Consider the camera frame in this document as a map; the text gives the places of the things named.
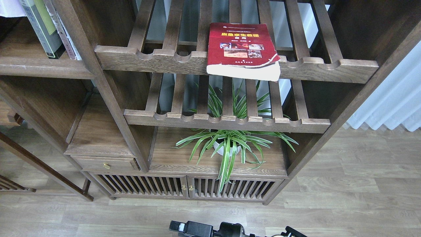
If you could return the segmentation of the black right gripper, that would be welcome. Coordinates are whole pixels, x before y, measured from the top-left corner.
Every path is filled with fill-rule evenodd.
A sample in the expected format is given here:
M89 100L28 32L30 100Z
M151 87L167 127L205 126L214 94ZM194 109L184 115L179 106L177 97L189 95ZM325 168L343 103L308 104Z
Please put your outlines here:
M255 234L245 234L240 223L221 222L219 230L212 225L188 221L186 223L171 221L169 230L178 233L178 237L258 237Z

